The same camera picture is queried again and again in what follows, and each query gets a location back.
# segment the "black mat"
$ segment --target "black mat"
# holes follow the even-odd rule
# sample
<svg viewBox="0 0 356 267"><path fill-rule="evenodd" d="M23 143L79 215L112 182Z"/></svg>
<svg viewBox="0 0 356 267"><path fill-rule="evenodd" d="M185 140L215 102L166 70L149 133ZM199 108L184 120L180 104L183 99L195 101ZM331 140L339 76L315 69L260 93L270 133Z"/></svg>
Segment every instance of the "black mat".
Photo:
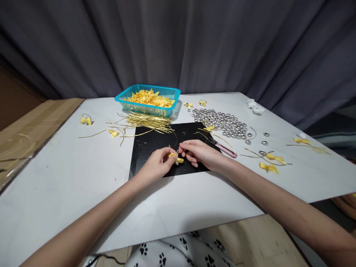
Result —
<svg viewBox="0 0 356 267"><path fill-rule="evenodd" d="M185 140L199 139L203 142L207 141L206 138L201 134L194 134L195 132L199 131L198 128L202 129L204 127L204 125L200 122L172 124L171 127L173 130L175 130L175 133L178 138L177 145L174 148L174 150L176 151L179 148L179 143L182 143ZM146 127L137 127L135 134L142 134L144 132L147 132L147 130L148 128ZM211 137L210 133L208 132L199 132L201 132L207 137ZM133 142L129 179L131 179L141 169L141 167L145 164L152 152L154 152L156 149L160 149L168 145L173 147L175 145L175 142L176 138L173 133L161 134L156 131L152 131L149 133L145 133L144 135L135 136L135 140ZM206 142L206 144L215 148L217 151L220 151L220 149L218 149L210 142ZM198 167L195 168L185 157L183 159L184 162L182 164L174 164L171 170L164 177L208 171L208 169L201 163L198 163Z"/></svg>

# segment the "paw print fabric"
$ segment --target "paw print fabric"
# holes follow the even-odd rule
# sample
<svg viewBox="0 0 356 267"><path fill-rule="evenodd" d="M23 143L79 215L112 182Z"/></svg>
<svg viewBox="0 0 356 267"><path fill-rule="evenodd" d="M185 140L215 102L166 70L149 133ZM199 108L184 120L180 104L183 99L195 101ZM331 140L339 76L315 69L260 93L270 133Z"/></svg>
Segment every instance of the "paw print fabric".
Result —
<svg viewBox="0 0 356 267"><path fill-rule="evenodd" d="M125 266L220 267L234 266L222 242L208 230L198 230L139 244Z"/></svg>

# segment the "hand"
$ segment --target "hand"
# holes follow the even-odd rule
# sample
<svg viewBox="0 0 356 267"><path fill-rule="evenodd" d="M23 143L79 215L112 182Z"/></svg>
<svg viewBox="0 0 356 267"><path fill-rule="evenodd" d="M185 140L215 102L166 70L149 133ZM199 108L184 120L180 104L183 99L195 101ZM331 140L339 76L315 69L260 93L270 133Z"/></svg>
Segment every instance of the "hand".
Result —
<svg viewBox="0 0 356 267"><path fill-rule="evenodd" d="M174 153L175 156L168 158L171 153ZM147 185L152 184L168 173L176 160L177 153L172 148L165 147L158 149L149 156L135 177L139 177L146 182Z"/></svg>
<svg viewBox="0 0 356 267"><path fill-rule="evenodd" d="M186 157L194 167L198 167L198 162L212 171L220 171L228 158L219 151L208 146L200 140L187 140L179 144L179 153Z"/></svg>

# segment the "wooden floor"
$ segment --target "wooden floor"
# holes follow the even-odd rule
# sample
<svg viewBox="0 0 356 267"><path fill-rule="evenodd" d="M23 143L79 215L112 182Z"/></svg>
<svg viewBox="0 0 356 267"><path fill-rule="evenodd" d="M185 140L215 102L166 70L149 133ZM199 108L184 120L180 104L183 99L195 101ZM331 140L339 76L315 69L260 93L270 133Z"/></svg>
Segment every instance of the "wooden floor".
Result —
<svg viewBox="0 0 356 267"><path fill-rule="evenodd" d="M308 267L282 226L269 215L261 215L209 228L225 246L238 267ZM107 252L126 262L132 247ZM96 267L118 267L115 261L100 258Z"/></svg>

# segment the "yellow bow with bell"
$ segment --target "yellow bow with bell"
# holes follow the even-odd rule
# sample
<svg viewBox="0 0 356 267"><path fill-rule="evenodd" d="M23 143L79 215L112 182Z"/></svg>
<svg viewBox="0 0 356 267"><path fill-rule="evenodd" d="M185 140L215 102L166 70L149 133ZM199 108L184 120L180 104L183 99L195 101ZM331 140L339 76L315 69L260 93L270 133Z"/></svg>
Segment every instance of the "yellow bow with bell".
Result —
<svg viewBox="0 0 356 267"><path fill-rule="evenodd" d="M277 168L274 165L267 166L266 164L260 162L260 168L265 169L267 172L271 171L271 172L274 172L275 174L279 175L279 172L278 172Z"/></svg>
<svg viewBox="0 0 356 267"><path fill-rule="evenodd" d="M199 105L206 106L207 102L205 100L200 100Z"/></svg>
<svg viewBox="0 0 356 267"><path fill-rule="evenodd" d="M119 135L118 132L115 132L114 130L111 130L111 129L109 130L109 133L111 133L111 138L114 138Z"/></svg>
<svg viewBox="0 0 356 267"><path fill-rule="evenodd" d="M287 165L287 163L284 161L284 159L282 157L276 157L276 156L273 156L273 155L268 154L268 153L266 154L266 156L269 159L275 159L276 161L278 161L278 162L280 162L280 163L282 163L284 165Z"/></svg>
<svg viewBox="0 0 356 267"><path fill-rule="evenodd" d="M192 108L193 107L193 103L184 103L184 105L188 108Z"/></svg>
<svg viewBox="0 0 356 267"><path fill-rule="evenodd" d="M310 142L307 139L294 138L293 140L296 141L297 143L310 144Z"/></svg>
<svg viewBox="0 0 356 267"><path fill-rule="evenodd" d="M179 157L178 157L178 154L179 154L179 150L177 151L177 160L176 160L176 162L175 162L176 165L178 165L178 163L183 163L183 162L184 162L184 159L179 158ZM171 158L171 157L173 157L173 156L175 156L175 154L172 152L172 153L168 156L168 158Z"/></svg>
<svg viewBox="0 0 356 267"><path fill-rule="evenodd" d="M82 115L82 120L80 121L81 124L86 124L86 125L91 125L92 124L92 118L88 115L88 118L84 118Z"/></svg>
<svg viewBox="0 0 356 267"><path fill-rule="evenodd" d="M215 131L215 127L214 126L209 126L209 127L206 127L206 128L203 128L204 130L207 130L209 132L211 131Z"/></svg>

